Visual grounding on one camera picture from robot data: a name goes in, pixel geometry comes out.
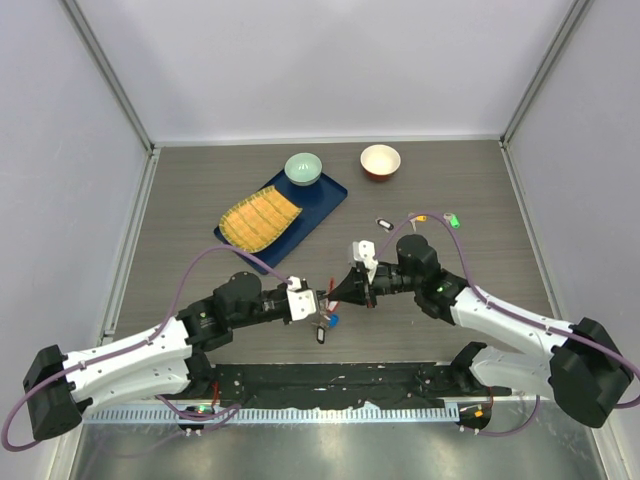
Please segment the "keyring bunch with tags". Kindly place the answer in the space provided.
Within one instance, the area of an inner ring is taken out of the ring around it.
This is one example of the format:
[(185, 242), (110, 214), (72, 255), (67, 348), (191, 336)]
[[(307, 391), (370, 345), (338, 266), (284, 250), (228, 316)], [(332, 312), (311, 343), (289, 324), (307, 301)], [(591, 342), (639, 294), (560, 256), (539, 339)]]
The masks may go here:
[(339, 323), (337, 309), (340, 306), (339, 300), (331, 300), (330, 293), (337, 286), (334, 277), (331, 277), (326, 290), (317, 291), (318, 311), (312, 321), (315, 329), (315, 339), (320, 345), (324, 345), (330, 330), (334, 329)]

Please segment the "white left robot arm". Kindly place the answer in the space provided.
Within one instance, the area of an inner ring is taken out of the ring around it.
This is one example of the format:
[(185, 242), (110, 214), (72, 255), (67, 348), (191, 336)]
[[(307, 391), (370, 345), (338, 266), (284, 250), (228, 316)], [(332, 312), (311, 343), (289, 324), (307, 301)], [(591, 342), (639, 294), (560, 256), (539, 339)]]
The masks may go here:
[(203, 398), (213, 385), (206, 355), (230, 343), (234, 330), (309, 319), (325, 296), (297, 277), (265, 290), (256, 275), (240, 272), (139, 334), (69, 353), (45, 347), (23, 380), (32, 435), (37, 441), (58, 437), (92, 413), (139, 398)]

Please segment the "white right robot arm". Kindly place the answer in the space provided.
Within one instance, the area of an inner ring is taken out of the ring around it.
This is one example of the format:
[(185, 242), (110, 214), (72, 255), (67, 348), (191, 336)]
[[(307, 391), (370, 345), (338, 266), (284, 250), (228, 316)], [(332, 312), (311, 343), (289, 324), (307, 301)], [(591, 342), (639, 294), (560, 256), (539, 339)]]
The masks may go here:
[(452, 361), (451, 380), (465, 395), (504, 387), (550, 399), (573, 420), (600, 428), (635, 375), (597, 321), (546, 318), (499, 300), (444, 269), (421, 235), (401, 237), (397, 260), (381, 262), (370, 241), (352, 246), (352, 267), (331, 301), (373, 308), (381, 296), (411, 293), (427, 316), (482, 332), (510, 347), (470, 343)]

